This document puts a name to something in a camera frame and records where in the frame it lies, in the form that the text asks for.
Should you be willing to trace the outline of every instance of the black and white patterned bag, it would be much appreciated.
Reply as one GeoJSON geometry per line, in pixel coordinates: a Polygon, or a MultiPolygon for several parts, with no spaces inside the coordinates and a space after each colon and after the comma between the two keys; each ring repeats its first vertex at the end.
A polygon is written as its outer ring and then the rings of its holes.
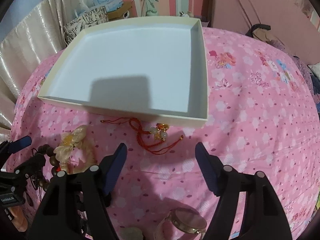
{"type": "Polygon", "coordinates": [[[108,22],[105,6],[99,6],[86,11],[81,16],[64,25],[64,41],[67,45],[85,28],[108,22]]]}

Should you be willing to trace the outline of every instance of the gold bead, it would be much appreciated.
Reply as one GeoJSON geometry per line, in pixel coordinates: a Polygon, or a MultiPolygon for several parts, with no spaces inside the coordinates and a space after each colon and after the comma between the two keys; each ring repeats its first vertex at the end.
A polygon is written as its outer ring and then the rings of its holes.
{"type": "Polygon", "coordinates": [[[161,135],[160,133],[155,134],[155,140],[161,140],[161,135]]]}
{"type": "Polygon", "coordinates": [[[157,123],[157,127],[160,130],[166,131],[169,129],[169,125],[165,124],[165,123],[157,123]]]}

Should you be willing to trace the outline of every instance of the red string bracelet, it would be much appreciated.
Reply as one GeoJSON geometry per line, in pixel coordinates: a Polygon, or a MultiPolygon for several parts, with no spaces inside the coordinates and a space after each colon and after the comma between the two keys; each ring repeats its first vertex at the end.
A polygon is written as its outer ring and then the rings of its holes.
{"type": "Polygon", "coordinates": [[[179,141],[181,141],[183,139],[183,135],[180,136],[180,138],[178,140],[176,140],[174,143],[172,143],[171,145],[161,148],[160,150],[152,150],[153,147],[159,146],[161,144],[163,144],[165,141],[161,140],[157,143],[151,144],[151,145],[147,145],[143,139],[142,139],[142,135],[143,134],[151,134],[151,132],[149,131],[144,131],[141,125],[141,122],[139,121],[139,119],[137,118],[129,118],[129,117],[120,117],[116,120],[101,120],[101,122],[106,122],[106,123],[111,123],[111,124],[123,124],[123,123],[129,123],[130,127],[135,130],[137,132],[137,142],[138,144],[144,148],[146,151],[154,154],[154,155],[162,155],[167,153],[171,148],[173,148],[179,141]]]}

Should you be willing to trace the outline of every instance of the flower print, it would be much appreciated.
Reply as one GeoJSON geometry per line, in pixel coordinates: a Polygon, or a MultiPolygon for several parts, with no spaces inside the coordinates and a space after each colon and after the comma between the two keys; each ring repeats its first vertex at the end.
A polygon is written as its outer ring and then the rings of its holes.
{"type": "Polygon", "coordinates": [[[289,76],[289,79],[290,79],[291,81],[294,81],[293,75],[292,75],[290,72],[287,72],[287,74],[288,74],[288,76],[289,76]]]}
{"type": "Polygon", "coordinates": [[[23,108],[23,105],[24,105],[25,101],[26,101],[26,98],[25,98],[25,96],[23,96],[22,99],[21,99],[21,101],[20,101],[20,104],[18,105],[18,108],[19,108],[19,109],[22,109],[22,108],[23,108]]]}
{"type": "Polygon", "coordinates": [[[269,86],[269,83],[262,83],[262,78],[261,78],[261,73],[260,72],[257,72],[257,73],[252,73],[250,75],[250,78],[251,78],[251,82],[258,85],[258,86],[262,86],[262,87],[268,87],[269,86]]]}
{"type": "Polygon", "coordinates": [[[223,47],[224,52],[234,53],[235,51],[232,49],[232,47],[226,46],[223,47]]]}
{"type": "Polygon", "coordinates": [[[298,85],[296,84],[296,82],[293,82],[293,81],[289,81],[289,85],[290,85],[290,87],[291,87],[291,89],[293,90],[293,91],[299,91],[299,87],[298,87],[298,85]]]}
{"type": "Polygon", "coordinates": [[[243,62],[244,62],[244,63],[246,63],[246,64],[248,64],[248,65],[252,66],[252,64],[253,64],[253,60],[252,60],[250,57],[248,57],[248,56],[244,56],[242,59],[243,59],[243,62]]]}
{"type": "Polygon", "coordinates": [[[279,59],[277,59],[276,61],[280,65],[280,67],[283,69],[283,71],[287,69],[287,66],[285,63],[282,63],[279,59]]]}
{"type": "Polygon", "coordinates": [[[40,91],[40,88],[41,85],[37,84],[34,95],[40,91]]]}
{"type": "Polygon", "coordinates": [[[247,47],[244,48],[244,51],[245,51],[247,54],[249,54],[250,56],[253,55],[253,51],[252,51],[251,49],[247,48],[247,47]]]}
{"type": "Polygon", "coordinates": [[[256,53],[259,55],[259,58],[260,58],[262,64],[265,65],[265,66],[269,66],[268,61],[267,61],[268,60],[268,56],[263,54],[263,53],[261,53],[260,51],[256,51],[256,53]]]}
{"type": "Polygon", "coordinates": [[[268,63],[268,65],[269,65],[269,67],[270,67],[273,71],[277,71],[277,72],[279,71],[277,65],[276,65],[273,61],[268,60],[267,63],[268,63]]]}
{"type": "Polygon", "coordinates": [[[286,213],[291,213],[291,211],[292,211],[292,206],[288,206],[286,213]]]}
{"type": "Polygon", "coordinates": [[[264,83],[261,83],[261,84],[258,84],[259,86],[262,86],[262,87],[268,87],[269,86],[269,83],[266,83],[266,82],[264,82],[264,83]]]}
{"type": "Polygon", "coordinates": [[[216,82],[215,84],[218,88],[229,88],[232,86],[225,78],[223,78],[221,82],[216,82]]]}
{"type": "Polygon", "coordinates": [[[252,73],[250,75],[250,78],[251,78],[251,82],[256,84],[256,85],[259,85],[261,83],[261,81],[262,81],[260,72],[252,73]]]}
{"type": "Polygon", "coordinates": [[[292,220],[293,220],[293,221],[296,221],[296,220],[297,220],[297,218],[298,218],[298,216],[299,216],[299,214],[298,214],[298,213],[296,213],[296,214],[292,217],[292,220]]]}
{"type": "Polygon", "coordinates": [[[290,230],[292,230],[294,228],[295,223],[292,222],[289,226],[290,226],[290,230]]]}
{"type": "Polygon", "coordinates": [[[211,76],[216,78],[217,80],[221,80],[224,78],[224,72],[221,68],[215,68],[211,71],[211,76]]]}
{"type": "Polygon", "coordinates": [[[240,72],[235,72],[232,76],[234,82],[242,83],[245,80],[245,77],[240,72]]]}
{"type": "Polygon", "coordinates": [[[287,79],[287,77],[285,76],[285,74],[283,72],[280,72],[280,78],[286,84],[288,83],[288,79],[287,79]]]}
{"type": "Polygon", "coordinates": [[[288,80],[290,80],[289,74],[287,71],[284,72],[285,76],[287,77],[288,80]]]}
{"type": "Polygon", "coordinates": [[[300,79],[300,82],[303,84],[305,82],[304,78],[297,71],[296,71],[296,74],[298,75],[298,78],[300,79]]]}
{"type": "Polygon", "coordinates": [[[217,68],[223,68],[225,66],[226,66],[226,62],[225,61],[218,61],[217,68]]]}
{"type": "Polygon", "coordinates": [[[306,208],[301,210],[300,213],[299,213],[299,216],[303,216],[304,217],[306,215],[306,211],[307,211],[306,208]]]}
{"type": "Polygon", "coordinates": [[[44,78],[46,79],[47,76],[49,75],[50,71],[52,70],[53,66],[47,71],[47,73],[44,75],[44,78]]]}
{"type": "Polygon", "coordinates": [[[217,53],[214,50],[209,51],[210,56],[217,57],[217,53]]]}
{"type": "Polygon", "coordinates": [[[278,81],[281,80],[281,76],[280,76],[280,73],[279,73],[279,72],[276,73],[275,77],[276,77],[276,80],[278,80],[278,81]]]}
{"type": "Polygon", "coordinates": [[[33,85],[33,87],[31,88],[31,92],[36,91],[36,86],[37,86],[37,82],[33,85]]]}
{"type": "Polygon", "coordinates": [[[221,53],[220,60],[226,63],[229,63],[231,66],[236,65],[236,58],[231,55],[229,52],[221,53]]]}

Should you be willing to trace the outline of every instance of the black clamp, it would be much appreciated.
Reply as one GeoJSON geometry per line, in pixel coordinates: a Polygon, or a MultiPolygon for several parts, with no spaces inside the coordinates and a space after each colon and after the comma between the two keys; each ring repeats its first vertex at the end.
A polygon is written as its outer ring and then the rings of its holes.
{"type": "Polygon", "coordinates": [[[239,173],[209,155],[202,143],[195,153],[209,190],[220,197],[204,240],[229,239],[240,192],[246,192],[246,201],[240,234],[234,239],[292,240],[287,217],[264,172],[239,173]]]}
{"type": "Polygon", "coordinates": [[[113,190],[127,157],[127,147],[121,143],[115,153],[85,172],[68,175],[59,171],[51,180],[28,233],[29,240],[84,240],[81,232],[79,192],[94,240],[119,240],[108,213],[105,197],[113,190]]]}
{"type": "MultiPolygon", "coordinates": [[[[0,144],[0,165],[4,165],[11,154],[30,146],[31,142],[29,136],[15,142],[4,141],[0,144]]],[[[16,167],[13,172],[0,171],[0,204],[5,208],[24,204],[23,193],[26,192],[27,179],[44,165],[45,157],[36,154],[16,167]]]]}

